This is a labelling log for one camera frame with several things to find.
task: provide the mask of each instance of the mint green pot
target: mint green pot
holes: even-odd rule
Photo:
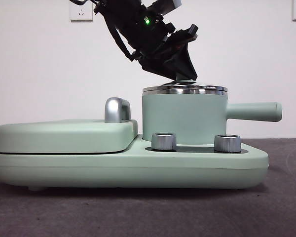
[[[178,144],[214,143],[226,134],[227,119],[280,121],[280,103],[228,104],[227,89],[219,86],[168,84],[144,89],[143,139],[170,132]]]

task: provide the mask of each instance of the gray table surface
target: gray table surface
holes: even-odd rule
[[[265,181],[245,190],[0,183],[0,237],[296,237],[296,139],[243,142],[270,156]]]

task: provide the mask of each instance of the mint green appliance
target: mint green appliance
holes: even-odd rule
[[[103,120],[2,125],[0,180],[33,191],[47,187],[242,189],[261,183],[268,170],[267,153],[241,144],[238,136],[225,135],[225,122],[227,118],[280,120],[280,104],[232,106],[227,105],[225,88],[221,94],[191,91],[144,93],[144,136],[131,119],[130,104],[120,98],[107,101]],[[160,115],[160,105],[171,104],[173,109],[164,112],[172,116]],[[189,124],[198,133],[176,129],[180,120],[162,126],[160,118],[175,119],[179,110],[189,118],[191,113],[200,116],[198,123]]]

